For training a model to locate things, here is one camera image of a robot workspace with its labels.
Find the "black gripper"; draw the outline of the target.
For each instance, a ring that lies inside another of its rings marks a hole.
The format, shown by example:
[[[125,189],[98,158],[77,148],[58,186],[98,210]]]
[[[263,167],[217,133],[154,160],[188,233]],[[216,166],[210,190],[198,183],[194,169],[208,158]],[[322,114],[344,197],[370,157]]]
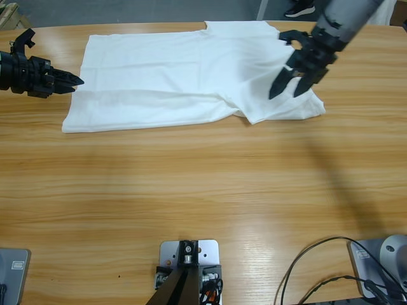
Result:
[[[307,92],[327,73],[327,66],[335,62],[336,53],[346,47],[339,35],[331,35],[322,27],[313,28],[311,33],[289,30],[285,32],[285,41],[287,45],[297,41],[301,48],[294,51],[287,66],[274,79],[268,96],[270,100],[280,95],[292,78],[300,77],[293,97]]]
[[[52,93],[75,92],[74,86],[85,83],[71,72],[53,69],[51,75],[51,70],[51,62],[44,58],[32,56],[27,59],[25,55],[1,53],[1,90],[47,98]]]

